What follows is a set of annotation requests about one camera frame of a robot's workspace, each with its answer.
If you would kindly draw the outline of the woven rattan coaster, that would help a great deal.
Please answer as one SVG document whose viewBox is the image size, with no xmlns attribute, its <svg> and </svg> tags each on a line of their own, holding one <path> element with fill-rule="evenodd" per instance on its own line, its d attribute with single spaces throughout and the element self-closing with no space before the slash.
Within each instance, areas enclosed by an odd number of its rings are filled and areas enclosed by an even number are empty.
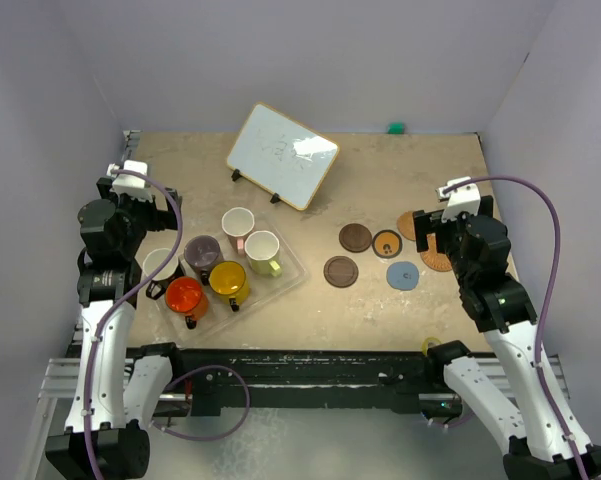
<svg viewBox="0 0 601 480">
<path fill-rule="evenodd" d="M 444 253 L 437 250 L 437 243 L 434 234 L 427 236 L 428 249 L 420 253 L 423 263 L 430 269 L 437 272 L 449 272 L 452 270 L 452 265 L 448 257 Z"/>
</svg>

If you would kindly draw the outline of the tan cork coaster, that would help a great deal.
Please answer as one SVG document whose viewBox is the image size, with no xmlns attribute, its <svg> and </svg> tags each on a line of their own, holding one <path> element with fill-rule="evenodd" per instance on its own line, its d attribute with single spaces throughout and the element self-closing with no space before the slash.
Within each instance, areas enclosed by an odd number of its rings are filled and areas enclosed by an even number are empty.
<svg viewBox="0 0 601 480">
<path fill-rule="evenodd" d="M 396 221 L 398 231 L 409 241 L 416 240 L 413 214 L 413 211 L 406 211 Z"/>
</svg>

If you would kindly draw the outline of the orange black-rimmed coaster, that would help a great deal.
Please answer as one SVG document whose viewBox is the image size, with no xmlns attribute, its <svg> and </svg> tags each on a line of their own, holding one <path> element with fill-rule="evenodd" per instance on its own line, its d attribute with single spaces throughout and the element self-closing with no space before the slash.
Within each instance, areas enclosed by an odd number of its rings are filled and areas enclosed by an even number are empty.
<svg viewBox="0 0 601 480">
<path fill-rule="evenodd" d="M 402 248 L 402 238 L 400 234 L 394 230 L 381 230 L 377 232 L 372 239 L 372 249 L 379 258 L 395 258 L 401 253 Z"/>
</svg>

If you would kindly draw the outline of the blue round coaster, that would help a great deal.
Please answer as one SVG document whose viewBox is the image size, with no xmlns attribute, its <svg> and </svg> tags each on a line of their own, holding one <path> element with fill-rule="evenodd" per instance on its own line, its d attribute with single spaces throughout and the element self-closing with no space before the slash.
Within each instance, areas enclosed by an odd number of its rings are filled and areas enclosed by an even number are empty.
<svg viewBox="0 0 601 480">
<path fill-rule="evenodd" d="M 420 273 L 417 266 L 408 261 L 392 263 L 386 272 L 389 286 L 400 291 L 414 290 L 419 283 Z"/>
</svg>

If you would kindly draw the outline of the dark brown wooden coaster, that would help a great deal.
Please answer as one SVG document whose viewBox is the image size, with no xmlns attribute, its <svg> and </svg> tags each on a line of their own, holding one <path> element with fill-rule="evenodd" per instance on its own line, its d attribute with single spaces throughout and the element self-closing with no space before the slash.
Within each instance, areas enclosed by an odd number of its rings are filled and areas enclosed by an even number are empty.
<svg viewBox="0 0 601 480">
<path fill-rule="evenodd" d="M 362 224 L 349 223 L 340 230 L 339 242 L 345 250 L 352 253 L 360 253 L 371 246 L 372 234 Z"/>
</svg>

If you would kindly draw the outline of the pink cup white inside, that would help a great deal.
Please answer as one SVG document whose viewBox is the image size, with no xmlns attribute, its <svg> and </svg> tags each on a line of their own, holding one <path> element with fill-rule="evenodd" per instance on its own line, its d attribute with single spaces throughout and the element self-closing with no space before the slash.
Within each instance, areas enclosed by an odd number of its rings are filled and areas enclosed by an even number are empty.
<svg viewBox="0 0 601 480">
<path fill-rule="evenodd" d="M 234 207 L 222 216 L 221 227 L 234 251 L 244 256 L 246 240 L 255 228 L 254 214 L 247 208 Z"/>
</svg>

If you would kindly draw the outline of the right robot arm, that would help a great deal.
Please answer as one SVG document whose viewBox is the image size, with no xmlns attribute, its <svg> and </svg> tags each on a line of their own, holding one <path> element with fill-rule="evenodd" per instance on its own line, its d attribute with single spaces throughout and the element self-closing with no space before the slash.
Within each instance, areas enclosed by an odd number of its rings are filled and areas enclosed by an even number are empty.
<svg viewBox="0 0 601 480">
<path fill-rule="evenodd" d="M 507 397 L 460 341 L 429 349 L 426 383 L 457 393 L 498 444 L 510 479 L 595 479 L 601 446 L 579 425 L 549 359 L 536 344 L 538 320 L 525 288 L 509 273 L 507 227 L 493 216 L 493 199 L 445 219 L 441 210 L 413 215 L 416 247 L 445 255 L 462 306 L 506 376 Z"/>
</svg>

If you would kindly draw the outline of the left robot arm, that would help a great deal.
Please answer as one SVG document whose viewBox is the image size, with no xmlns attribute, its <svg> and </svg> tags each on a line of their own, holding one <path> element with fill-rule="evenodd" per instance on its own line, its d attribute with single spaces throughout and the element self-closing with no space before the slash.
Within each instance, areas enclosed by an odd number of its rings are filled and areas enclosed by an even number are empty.
<svg viewBox="0 0 601 480">
<path fill-rule="evenodd" d="M 127 341 L 137 294 L 174 260 L 178 248 L 152 271 L 136 253 L 150 231 L 183 233 L 181 198 L 143 173 L 116 167 L 97 182 L 99 199 L 79 214 L 84 248 L 77 285 L 83 340 L 72 407 L 44 455 L 65 479 L 139 479 L 150 457 L 147 424 L 161 390 L 186 378 L 175 347 L 145 357 L 124 379 Z"/>
</svg>

